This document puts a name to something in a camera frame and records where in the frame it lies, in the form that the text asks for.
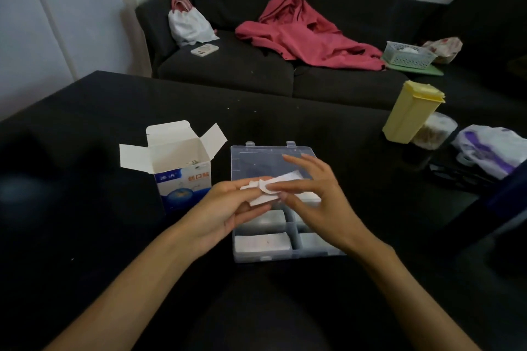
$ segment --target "table top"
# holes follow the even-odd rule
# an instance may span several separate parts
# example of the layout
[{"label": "table top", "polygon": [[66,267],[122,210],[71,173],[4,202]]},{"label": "table top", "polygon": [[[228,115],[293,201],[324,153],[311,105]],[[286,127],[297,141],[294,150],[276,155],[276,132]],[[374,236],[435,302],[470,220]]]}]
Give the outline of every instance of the table top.
[{"label": "table top", "polygon": [[[31,199],[3,211],[0,267],[8,279],[0,314],[10,323],[0,346],[51,340],[179,218],[164,214],[151,175],[119,167],[119,143],[146,146],[148,125],[178,120],[188,120],[198,135],[217,122],[226,135],[212,161],[213,183],[230,179],[232,145],[293,140],[313,148],[365,224],[475,340],[492,343],[487,326],[496,331],[495,313],[471,310],[484,290],[474,275],[458,272],[472,260],[438,266],[421,252],[475,196],[428,183],[405,164],[405,147],[381,134],[388,115],[96,71],[2,122],[0,178],[30,189]],[[236,265],[231,241],[188,269],[136,349],[410,349],[351,259]]]}]

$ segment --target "white phone case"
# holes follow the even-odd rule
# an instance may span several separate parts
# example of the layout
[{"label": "white phone case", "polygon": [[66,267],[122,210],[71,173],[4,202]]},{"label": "white phone case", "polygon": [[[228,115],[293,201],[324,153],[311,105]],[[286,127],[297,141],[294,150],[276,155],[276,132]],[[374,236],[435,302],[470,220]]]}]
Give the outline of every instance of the white phone case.
[{"label": "white phone case", "polygon": [[216,46],[215,44],[205,43],[203,46],[200,46],[199,48],[195,48],[194,50],[191,50],[190,52],[193,55],[205,57],[206,55],[214,53],[217,49],[219,49],[219,47]]}]

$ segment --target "red jacket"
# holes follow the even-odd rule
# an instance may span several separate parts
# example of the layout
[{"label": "red jacket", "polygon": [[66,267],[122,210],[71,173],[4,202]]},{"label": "red jacket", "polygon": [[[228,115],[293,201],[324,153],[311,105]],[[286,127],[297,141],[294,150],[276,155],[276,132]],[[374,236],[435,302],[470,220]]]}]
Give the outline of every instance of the red jacket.
[{"label": "red jacket", "polygon": [[258,22],[243,22],[236,36],[273,49],[285,60],[300,59],[317,67],[384,69],[378,48],[346,38],[305,0],[271,0]]}]

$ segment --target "white and purple plastic bag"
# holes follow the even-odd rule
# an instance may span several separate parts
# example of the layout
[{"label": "white and purple plastic bag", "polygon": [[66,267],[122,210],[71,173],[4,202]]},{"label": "white and purple plastic bag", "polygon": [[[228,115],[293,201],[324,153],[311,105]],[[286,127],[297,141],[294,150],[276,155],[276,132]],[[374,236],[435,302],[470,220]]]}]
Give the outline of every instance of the white and purple plastic bag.
[{"label": "white and purple plastic bag", "polygon": [[497,179],[527,159],[527,139],[507,128],[471,125],[459,132],[452,145],[461,152],[458,161],[473,162]]}]

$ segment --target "cardboard box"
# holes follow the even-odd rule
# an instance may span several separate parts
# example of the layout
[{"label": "cardboard box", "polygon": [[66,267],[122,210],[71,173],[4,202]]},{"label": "cardboard box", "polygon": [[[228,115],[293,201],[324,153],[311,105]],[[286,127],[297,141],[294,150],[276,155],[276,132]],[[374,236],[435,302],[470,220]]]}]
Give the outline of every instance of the cardboard box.
[{"label": "cardboard box", "polygon": [[209,191],[210,162],[226,141],[217,123],[201,138],[188,121],[152,125],[148,147],[119,145],[121,167],[154,174],[166,212],[189,208]]}]

